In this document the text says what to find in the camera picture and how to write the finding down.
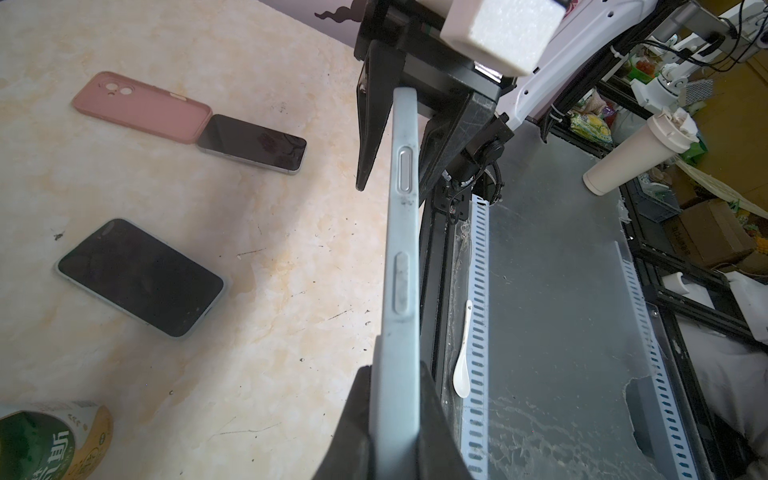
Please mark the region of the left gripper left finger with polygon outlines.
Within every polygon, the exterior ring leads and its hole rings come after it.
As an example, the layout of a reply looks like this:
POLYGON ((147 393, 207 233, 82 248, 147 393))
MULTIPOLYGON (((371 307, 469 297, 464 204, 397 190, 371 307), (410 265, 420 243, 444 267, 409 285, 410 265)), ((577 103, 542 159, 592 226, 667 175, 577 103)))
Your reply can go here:
POLYGON ((329 448, 313 479, 365 480, 371 475, 371 367, 358 369, 329 448))

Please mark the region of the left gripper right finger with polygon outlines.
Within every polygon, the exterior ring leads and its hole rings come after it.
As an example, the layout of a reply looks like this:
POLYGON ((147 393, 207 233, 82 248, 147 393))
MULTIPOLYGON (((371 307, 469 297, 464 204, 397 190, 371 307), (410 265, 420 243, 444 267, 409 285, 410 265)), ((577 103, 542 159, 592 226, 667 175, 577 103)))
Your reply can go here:
POLYGON ((471 480, 441 406, 428 366, 420 363, 420 429, 417 469, 421 480, 471 480))

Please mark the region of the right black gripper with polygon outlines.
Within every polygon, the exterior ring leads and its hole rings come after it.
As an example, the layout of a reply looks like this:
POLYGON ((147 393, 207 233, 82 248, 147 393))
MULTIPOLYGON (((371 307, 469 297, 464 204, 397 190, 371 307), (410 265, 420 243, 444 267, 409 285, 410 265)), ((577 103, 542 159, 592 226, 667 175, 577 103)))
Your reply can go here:
POLYGON ((356 189, 367 185, 397 87, 417 92, 428 117, 419 156, 419 200, 425 201, 450 165, 460 165, 493 137, 496 105, 512 88, 493 80, 468 57, 440 41, 444 21, 415 1, 367 1, 354 46, 363 67, 356 98, 359 155, 356 189))

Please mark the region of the black phone sideways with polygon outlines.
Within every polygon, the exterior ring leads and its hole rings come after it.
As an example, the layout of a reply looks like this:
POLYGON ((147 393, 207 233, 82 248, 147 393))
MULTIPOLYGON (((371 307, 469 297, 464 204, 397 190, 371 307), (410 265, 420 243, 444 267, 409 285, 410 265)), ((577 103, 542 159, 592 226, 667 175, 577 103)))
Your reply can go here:
POLYGON ((417 93, 393 91, 381 332, 372 365, 369 435, 375 479, 415 479, 420 430, 417 93))

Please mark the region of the pink phone case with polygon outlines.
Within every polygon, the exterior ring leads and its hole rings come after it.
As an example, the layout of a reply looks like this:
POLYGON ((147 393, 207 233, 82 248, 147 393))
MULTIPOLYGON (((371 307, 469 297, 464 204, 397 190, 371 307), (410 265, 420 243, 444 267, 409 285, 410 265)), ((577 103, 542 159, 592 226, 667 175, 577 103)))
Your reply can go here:
POLYGON ((96 74, 72 106, 82 114, 181 144, 196 142, 212 117, 204 103, 109 71, 96 74))

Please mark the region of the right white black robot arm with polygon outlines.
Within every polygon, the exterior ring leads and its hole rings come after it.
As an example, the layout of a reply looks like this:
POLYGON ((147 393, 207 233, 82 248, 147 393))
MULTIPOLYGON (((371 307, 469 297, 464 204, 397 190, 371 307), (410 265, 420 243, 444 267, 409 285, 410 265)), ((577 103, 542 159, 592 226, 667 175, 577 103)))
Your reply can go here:
POLYGON ((373 169, 394 92, 427 117, 413 155, 421 195, 456 160, 503 142, 601 48, 656 26, 657 1, 368 1, 354 55, 360 149, 356 187, 373 169))

